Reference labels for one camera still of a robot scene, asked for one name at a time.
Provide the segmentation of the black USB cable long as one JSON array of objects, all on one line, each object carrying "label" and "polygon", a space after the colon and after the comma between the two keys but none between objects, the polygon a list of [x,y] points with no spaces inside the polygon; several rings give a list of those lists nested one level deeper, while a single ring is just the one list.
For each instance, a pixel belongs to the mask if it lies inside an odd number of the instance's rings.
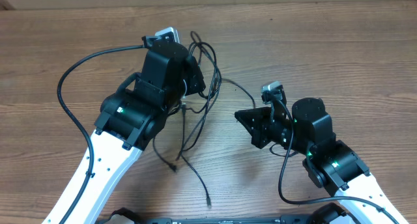
[{"label": "black USB cable long", "polygon": [[[199,114],[200,112],[203,112],[203,116],[201,117],[200,121],[197,123],[195,128],[192,130],[188,138],[182,143],[179,154],[177,156],[177,160],[183,155],[184,152],[190,150],[196,145],[197,140],[199,139],[199,136],[201,135],[207,115],[211,107],[215,104],[216,99],[220,93],[220,87],[222,86],[222,81],[223,81],[222,74],[217,65],[217,56],[216,56],[216,52],[214,51],[214,48],[207,42],[202,41],[201,37],[195,31],[190,32],[190,38],[192,39],[192,43],[189,45],[189,48],[188,48],[189,54],[191,56],[194,56],[194,51],[196,49],[199,50],[197,67],[200,67],[201,59],[203,58],[203,56],[205,56],[211,62],[214,71],[213,71],[212,79],[210,81],[210,85],[208,86],[207,94],[204,94],[203,91],[197,92],[198,95],[205,100],[204,106],[199,111],[191,110],[190,108],[188,109],[188,111],[192,111],[195,114]],[[199,131],[194,139],[194,142],[189,147],[186,147],[187,142],[190,140],[191,136],[194,134],[197,128],[199,128]]]}]

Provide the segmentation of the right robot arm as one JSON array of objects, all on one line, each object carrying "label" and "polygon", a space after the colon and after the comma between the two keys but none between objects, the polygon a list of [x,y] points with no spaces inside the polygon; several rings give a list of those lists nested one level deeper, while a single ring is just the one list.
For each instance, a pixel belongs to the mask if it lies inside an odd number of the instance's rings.
[{"label": "right robot arm", "polygon": [[305,156],[310,179],[329,194],[305,201],[324,203],[307,223],[406,223],[365,162],[336,138],[321,99],[303,98],[291,109],[274,100],[270,107],[237,111],[235,118],[257,148],[274,142]]}]

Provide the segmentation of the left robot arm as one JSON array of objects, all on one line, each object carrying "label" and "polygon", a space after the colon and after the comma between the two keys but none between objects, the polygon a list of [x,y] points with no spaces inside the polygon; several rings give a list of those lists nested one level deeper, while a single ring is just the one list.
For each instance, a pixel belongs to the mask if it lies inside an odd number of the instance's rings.
[{"label": "left robot arm", "polygon": [[87,150],[45,223],[94,223],[116,185],[139,159],[149,141],[164,128],[170,111],[184,96],[204,86],[195,58],[181,44],[156,40],[140,73],[133,73],[100,107],[93,133],[87,133],[63,101],[66,77],[89,55],[73,64],[57,85],[58,101],[79,128]]}]

